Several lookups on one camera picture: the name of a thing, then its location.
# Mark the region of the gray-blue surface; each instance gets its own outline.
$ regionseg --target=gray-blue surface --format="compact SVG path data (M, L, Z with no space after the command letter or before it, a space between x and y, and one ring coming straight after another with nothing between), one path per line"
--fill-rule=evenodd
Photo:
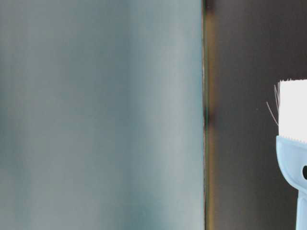
M201 1L0 1L0 225L203 229Z

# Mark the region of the brush head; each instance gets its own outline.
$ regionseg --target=brush head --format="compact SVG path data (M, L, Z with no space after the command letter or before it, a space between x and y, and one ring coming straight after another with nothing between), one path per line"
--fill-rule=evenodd
M279 82L279 135L307 143L307 80Z

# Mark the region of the hole in handle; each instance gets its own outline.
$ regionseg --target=hole in handle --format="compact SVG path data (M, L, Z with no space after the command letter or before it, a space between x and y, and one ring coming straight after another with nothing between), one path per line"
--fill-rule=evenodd
M307 180L307 166L303 167L303 176L304 176L305 180Z

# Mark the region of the dark background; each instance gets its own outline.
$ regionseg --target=dark background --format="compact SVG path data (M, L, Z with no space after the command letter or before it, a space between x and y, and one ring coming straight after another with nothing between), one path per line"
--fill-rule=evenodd
M205 3L206 229L295 229L297 191L276 159L273 85L307 74L307 2Z

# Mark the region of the dark gray wall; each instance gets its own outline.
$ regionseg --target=dark gray wall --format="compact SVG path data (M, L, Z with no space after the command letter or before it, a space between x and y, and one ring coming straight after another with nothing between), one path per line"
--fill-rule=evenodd
M279 170L265 102L275 108L280 79L306 78L307 4L209 0L206 11L207 229L295 229L297 191Z
M203 228L201 3L0 2L4 229Z

